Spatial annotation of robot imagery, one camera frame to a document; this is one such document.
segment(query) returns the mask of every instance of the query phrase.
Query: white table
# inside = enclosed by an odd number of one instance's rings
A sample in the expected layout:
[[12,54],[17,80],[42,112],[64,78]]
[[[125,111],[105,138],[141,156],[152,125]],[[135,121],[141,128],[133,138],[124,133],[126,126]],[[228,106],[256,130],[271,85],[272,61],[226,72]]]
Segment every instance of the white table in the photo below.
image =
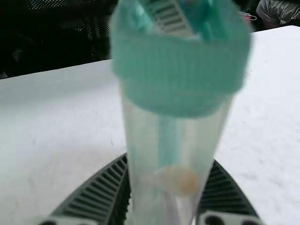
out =
[[[253,34],[216,159],[270,225],[300,219],[300,28]],[[47,215],[125,152],[109,60],[0,80],[0,224]]]

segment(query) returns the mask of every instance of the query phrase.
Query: clear plastic tube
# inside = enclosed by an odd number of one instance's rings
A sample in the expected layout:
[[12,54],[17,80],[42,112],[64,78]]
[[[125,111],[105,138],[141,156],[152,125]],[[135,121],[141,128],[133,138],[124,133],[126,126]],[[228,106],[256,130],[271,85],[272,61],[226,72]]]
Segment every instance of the clear plastic tube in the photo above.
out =
[[189,225],[232,97],[210,115],[171,117],[122,95],[135,225]]

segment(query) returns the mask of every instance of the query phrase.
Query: teal cap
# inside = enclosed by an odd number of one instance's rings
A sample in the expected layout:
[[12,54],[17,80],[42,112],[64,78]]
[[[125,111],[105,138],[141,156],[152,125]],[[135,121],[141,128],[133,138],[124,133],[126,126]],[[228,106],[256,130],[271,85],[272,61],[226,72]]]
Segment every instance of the teal cap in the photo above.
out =
[[250,29],[231,0],[211,0],[206,11],[198,33],[181,38],[154,32],[138,1],[119,2],[110,26],[112,67],[130,101],[163,115],[197,117],[242,87]]

